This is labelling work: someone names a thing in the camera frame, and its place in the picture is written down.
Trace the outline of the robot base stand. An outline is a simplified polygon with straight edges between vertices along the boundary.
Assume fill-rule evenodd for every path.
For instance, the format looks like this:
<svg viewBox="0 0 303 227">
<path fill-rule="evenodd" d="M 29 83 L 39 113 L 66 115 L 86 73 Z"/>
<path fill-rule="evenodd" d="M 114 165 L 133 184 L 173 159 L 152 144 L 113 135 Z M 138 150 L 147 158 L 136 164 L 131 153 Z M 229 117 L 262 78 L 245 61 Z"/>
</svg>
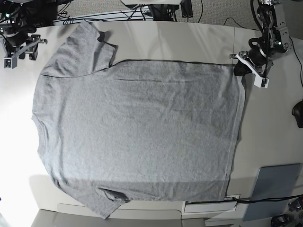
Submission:
<svg viewBox="0 0 303 227">
<path fill-rule="evenodd" d="M 122 4 L 131 10 L 139 9 L 143 19 L 151 16 L 154 21 L 177 22 L 176 11 L 181 9 L 181 15 L 188 21 L 193 17 L 190 0 L 121 0 Z"/>
</svg>

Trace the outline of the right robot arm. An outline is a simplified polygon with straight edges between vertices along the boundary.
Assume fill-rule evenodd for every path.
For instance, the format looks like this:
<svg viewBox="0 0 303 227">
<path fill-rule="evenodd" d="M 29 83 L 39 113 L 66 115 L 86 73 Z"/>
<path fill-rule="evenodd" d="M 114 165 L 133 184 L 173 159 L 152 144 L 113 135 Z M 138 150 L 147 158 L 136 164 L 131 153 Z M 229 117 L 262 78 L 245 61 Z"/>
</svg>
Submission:
<svg viewBox="0 0 303 227">
<path fill-rule="evenodd" d="M 0 2 L 0 43 L 6 58 L 35 60 L 39 43 L 47 40 L 36 34 L 57 18 L 58 0 L 2 0 Z"/>
</svg>

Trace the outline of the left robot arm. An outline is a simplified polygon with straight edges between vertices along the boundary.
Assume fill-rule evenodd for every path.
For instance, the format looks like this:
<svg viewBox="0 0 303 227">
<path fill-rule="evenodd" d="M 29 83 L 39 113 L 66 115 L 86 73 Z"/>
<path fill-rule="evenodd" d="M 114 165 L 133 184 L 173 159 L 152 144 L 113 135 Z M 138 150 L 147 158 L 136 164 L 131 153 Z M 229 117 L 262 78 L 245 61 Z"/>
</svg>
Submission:
<svg viewBox="0 0 303 227">
<path fill-rule="evenodd" d="M 230 58 L 238 59 L 234 75 L 243 77 L 253 73 L 267 78 L 273 59 L 290 48 L 284 9 L 280 0 L 259 0 L 257 9 L 251 0 L 250 9 L 261 36 L 249 39 L 249 51 L 230 55 Z"/>
</svg>

